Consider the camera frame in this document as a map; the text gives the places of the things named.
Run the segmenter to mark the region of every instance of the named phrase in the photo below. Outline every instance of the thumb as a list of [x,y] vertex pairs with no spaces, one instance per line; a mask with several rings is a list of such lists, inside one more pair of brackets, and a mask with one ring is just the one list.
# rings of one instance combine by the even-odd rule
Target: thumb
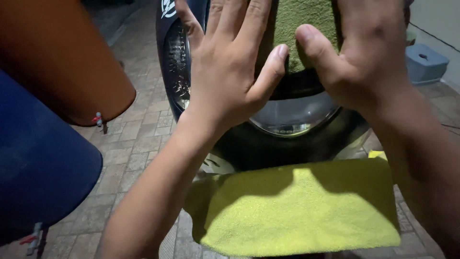
[[265,62],[254,85],[248,91],[248,97],[252,101],[268,100],[276,86],[284,76],[284,62],[289,54],[286,44],[275,47]]
[[339,71],[343,59],[339,58],[331,42],[317,28],[310,24],[303,24],[296,29],[295,38],[303,47],[320,78],[331,77]]

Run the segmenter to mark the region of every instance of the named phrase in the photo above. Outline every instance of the hand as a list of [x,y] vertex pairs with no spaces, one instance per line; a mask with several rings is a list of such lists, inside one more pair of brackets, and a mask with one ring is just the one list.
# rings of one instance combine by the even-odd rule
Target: hand
[[379,109],[408,88],[406,28],[401,0],[338,0],[345,42],[337,55],[315,27],[295,36],[314,64],[326,91],[346,108]]
[[273,49],[258,79],[254,67],[271,0],[211,0],[206,34],[185,0],[176,12],[188,29],[190,103],[182,117],[224,133],[260,110],[284,75],[285,44]]

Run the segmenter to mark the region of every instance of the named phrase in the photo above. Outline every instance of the scooter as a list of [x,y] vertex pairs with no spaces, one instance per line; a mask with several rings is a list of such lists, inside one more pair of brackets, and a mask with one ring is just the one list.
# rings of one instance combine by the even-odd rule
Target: scooter
[[[206,30],[210,0],[187,3]],[[190,100],[190,49],[174,1],[159,4],[158,56],[169,104],[178,120]],[[336,105],[316,71],[306,69],[286,75],[265,107],[225,133],[211,153],[236,171],[325,161],[335,158],[367,130],[366,121],[357,112]]]

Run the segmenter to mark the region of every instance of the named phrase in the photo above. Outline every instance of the green microfiber towel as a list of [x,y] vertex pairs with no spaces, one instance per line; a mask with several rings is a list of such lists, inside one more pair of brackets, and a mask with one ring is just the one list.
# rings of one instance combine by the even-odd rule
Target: green microfiber towel
[[300,45],[296,44],[295,30],[301,24],[317,27],[339,50],[334,10],[331,0],[274,0],[267,24],[267,30],[261,43],[257,67],[265,63],[274,46],[285,43],[290,54],[287,73],[292,74],[311,68]]
[[184,209],[197,243],[229,256],[398,246],[388,163],[339,160],[208,177]]

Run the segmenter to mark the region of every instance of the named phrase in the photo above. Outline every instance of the forearm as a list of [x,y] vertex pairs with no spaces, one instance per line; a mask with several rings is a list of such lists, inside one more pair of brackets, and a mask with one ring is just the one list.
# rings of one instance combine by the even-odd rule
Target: forearm
[[110,218],[104,258],[157,258],[197,170],[220,137],[212,127],[187,121],[186,116]]
[[451,256],[460,245],[460,150],[413,87],[362,112],[380,139],[393,178],[417,219]]

